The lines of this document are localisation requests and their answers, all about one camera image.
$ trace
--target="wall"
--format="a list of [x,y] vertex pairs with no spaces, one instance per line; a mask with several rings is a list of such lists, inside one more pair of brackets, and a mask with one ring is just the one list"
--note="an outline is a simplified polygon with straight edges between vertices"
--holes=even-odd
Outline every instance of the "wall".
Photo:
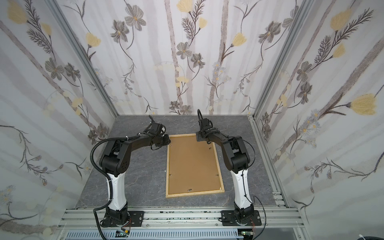
[[383,237],[384,3],[315,1],[257,121],[311,239]]
[[124,1],[58,0],[119,114],[253,113],[301,3]]
[[0,6],[0,238],[51,239],[114,117],[44,1]]

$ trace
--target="black mounting plate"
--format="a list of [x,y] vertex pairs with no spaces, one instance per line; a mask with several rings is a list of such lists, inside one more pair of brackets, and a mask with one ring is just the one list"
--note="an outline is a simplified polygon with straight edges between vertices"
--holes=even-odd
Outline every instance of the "black mounting plate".
[[[259,211],[255,210],[253,216],[251,217],[255,226],[261,226],[262,221],[260,219]],[[221,211],[221,218],[219,221],[223,223],[223,226],[239,226],[236,221],[235,214],[232,211],[223,210]],[[251,220],[245,226],[252,226]]]
[[131,227],[141,227],[144,211],[128,211],[131,216]]

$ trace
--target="brown backing board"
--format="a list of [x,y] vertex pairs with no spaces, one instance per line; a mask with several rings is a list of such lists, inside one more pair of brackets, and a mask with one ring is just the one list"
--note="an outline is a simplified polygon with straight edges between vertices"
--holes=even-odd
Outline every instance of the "brown backing board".
[[166,198],[224,192],[215,144],[194,133],[169,137]]

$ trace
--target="gray work surface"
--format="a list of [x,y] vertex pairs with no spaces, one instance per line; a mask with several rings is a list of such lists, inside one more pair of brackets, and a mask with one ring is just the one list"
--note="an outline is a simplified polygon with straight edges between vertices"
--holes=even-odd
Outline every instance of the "gray work surface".
[[[214,127],[231,136],[240,135],[253,145],[256,151],[255,163],[248,170],[248,185],[251,196],[254,194],[263,205],[275,205],[272,188],[266,173],[251,124],[245,115],[206,116]],[[156,122],[166,126],[166,133],[187,134],[199,130],[197,116],[153,116]],[[133,136],[142,132],[150,123],[148,116],[118,116],[108,137]],[[253,150],[246,143],[251,162]],[[216,145],[218,161],[224,183],[224,193],[166,199],[167,147],[152,151],[142,147],[131,154],[131,162],[125,174],[125,196],[128,206],[233,206],[235,191],[230,171],[225,167],[221,148]],[[108,189],[105,177],[96,170],[86,183],[76,207],[97,207],[107,202]]]

